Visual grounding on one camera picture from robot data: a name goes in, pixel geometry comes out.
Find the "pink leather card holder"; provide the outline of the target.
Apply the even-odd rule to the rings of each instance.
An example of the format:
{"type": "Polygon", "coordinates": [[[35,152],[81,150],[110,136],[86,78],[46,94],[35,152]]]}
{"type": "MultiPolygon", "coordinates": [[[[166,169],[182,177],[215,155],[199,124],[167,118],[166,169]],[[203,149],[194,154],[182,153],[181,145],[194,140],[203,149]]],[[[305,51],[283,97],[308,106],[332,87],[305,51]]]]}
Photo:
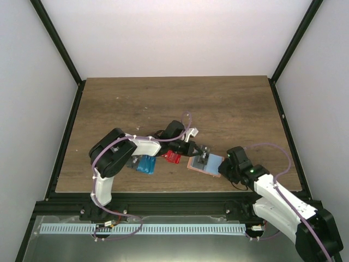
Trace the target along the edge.
{"type": "Polygon", "coordinates": [[[206,164],[202,164],[199,161],[199,156],[190,157],[187,168],[189,170],[201,172],[203,174],[211,175],[214,177],[220,177],[218,168],[220,164],[224,161],[224,157],[215,154],[210,154],[206,164]]]}

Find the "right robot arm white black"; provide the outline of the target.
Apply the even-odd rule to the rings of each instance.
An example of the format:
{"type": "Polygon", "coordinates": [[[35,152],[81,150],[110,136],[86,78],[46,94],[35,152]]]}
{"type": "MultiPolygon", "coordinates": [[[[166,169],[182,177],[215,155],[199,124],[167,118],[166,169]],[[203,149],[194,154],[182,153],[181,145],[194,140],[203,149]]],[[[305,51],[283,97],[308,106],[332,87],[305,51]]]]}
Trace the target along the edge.
{"type": "Polygon", "coordinates": [[[218,172],[232,183],[241,183],[257,195],[242,206],[245,218],[270,222],[295,245],[303,261],[332,261],[344,246],[333,215],[302,201],[278,182],[262,165],[253,165],[245,148],[227,150],[218,172]]]}

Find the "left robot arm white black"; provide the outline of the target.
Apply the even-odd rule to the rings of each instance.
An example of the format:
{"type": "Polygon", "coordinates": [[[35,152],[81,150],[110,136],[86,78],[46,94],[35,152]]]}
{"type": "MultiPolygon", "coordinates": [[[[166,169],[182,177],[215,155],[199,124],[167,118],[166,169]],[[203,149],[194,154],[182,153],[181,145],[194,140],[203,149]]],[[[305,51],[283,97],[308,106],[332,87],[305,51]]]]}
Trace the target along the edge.
{"type": "Polygon", "coordinates": [[[197,128],[185,127],[176,120],[149,136],[130,135],[120,128],[111,130],[88,154],[93,171],[92,214],[101,221],[110,217],[113,178],[133,156],[158,157],[168,151],[186,157],[201,155],[202,150],[191,140],[197,134],[197,128]]]}

